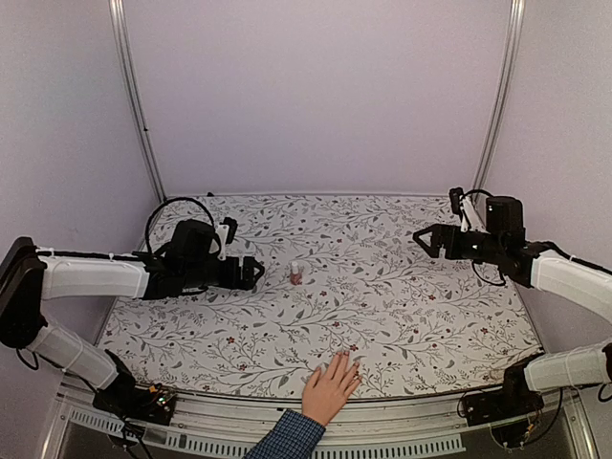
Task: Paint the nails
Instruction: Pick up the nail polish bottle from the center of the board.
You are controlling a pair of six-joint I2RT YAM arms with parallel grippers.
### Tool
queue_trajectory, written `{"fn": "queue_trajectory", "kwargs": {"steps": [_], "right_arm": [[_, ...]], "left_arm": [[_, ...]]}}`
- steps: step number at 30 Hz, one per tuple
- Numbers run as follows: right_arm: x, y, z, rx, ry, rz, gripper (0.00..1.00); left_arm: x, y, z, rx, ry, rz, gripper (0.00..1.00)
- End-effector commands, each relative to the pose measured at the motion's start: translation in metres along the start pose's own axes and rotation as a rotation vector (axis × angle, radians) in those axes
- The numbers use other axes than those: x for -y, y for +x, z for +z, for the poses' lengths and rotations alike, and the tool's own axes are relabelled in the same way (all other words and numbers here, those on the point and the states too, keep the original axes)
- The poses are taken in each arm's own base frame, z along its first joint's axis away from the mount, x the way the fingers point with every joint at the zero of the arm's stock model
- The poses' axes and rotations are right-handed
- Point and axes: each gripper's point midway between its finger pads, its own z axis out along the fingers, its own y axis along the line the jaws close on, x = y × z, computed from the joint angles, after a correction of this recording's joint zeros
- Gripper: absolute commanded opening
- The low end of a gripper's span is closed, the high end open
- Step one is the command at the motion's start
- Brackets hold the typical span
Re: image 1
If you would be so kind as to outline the pink nail polish bottle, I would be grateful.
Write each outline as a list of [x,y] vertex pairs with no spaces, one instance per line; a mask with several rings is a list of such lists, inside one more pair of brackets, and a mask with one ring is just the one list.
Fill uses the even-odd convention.
[[296,261],[290,264],[290,282],[292,285],[301,285],[303,278],[303,267]]

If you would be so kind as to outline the blue checked sleeve forearm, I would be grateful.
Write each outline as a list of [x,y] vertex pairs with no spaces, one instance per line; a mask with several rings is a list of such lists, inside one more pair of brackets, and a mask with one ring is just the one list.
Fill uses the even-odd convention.
[[251,448],[245,459],[308,459],[326,428],[292,410],[286,411],[268,434]]

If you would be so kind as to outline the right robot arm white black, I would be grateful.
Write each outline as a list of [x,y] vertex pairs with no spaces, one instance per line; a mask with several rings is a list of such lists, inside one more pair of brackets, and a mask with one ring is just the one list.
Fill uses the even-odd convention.
[[[430,257],[493,265],[502,279],[498,286],[509,278],[611,320],[611,271],[570,255],[551,241],[529,242],[519,200],[460,187],[449,191],[449,199],[460,225],[434,224],[412,235]],[[494,408],[501,416],[513,417],[530,403],[532,393],[610,382],[611,340],[607,339],[529,357],[508,367]]]

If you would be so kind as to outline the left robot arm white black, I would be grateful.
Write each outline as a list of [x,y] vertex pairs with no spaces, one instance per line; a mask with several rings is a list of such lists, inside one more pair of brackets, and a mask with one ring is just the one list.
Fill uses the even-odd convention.
[[129,255],[46,250],[19,237],[1,263],[1,342],[81,377],[120,414],[135,414],[142,394],[130,370],[44,317],[42,302],[86,296],[158,300],[209,287],[249,291],[265,269],[251,256],[227,255],[236,230],[231,218],[218,225],[184,220],[157,250]]

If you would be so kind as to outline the person's bare hand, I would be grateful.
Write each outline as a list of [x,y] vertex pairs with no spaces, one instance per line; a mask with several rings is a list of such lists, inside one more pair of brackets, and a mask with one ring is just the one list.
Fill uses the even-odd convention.
[[302,392],[301,414],[328,426],[361,383],[360,364],[349,351],[336,353],[325,370],[318,368]]

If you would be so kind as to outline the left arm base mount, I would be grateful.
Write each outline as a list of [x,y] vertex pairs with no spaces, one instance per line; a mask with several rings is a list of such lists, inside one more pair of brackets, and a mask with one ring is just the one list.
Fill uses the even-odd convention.
[[161,383],[138,387],[127,366],[112,352],[105,350],[118,370],[117,377],[105,389],[98,389],[93,407],[115,414],[120,419],[135,419],[169,426],[176,406],[176,392]]

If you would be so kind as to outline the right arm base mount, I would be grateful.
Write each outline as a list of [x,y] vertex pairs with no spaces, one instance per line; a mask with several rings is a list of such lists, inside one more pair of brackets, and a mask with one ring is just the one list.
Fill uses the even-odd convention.
[[543,398],[529,389],[524,370],[513,366],[505,370],[500,388],[464,394],[457,414],[468,426],[495,423],[491,434],[499,446],[522,448],[534,433],[543,408]]

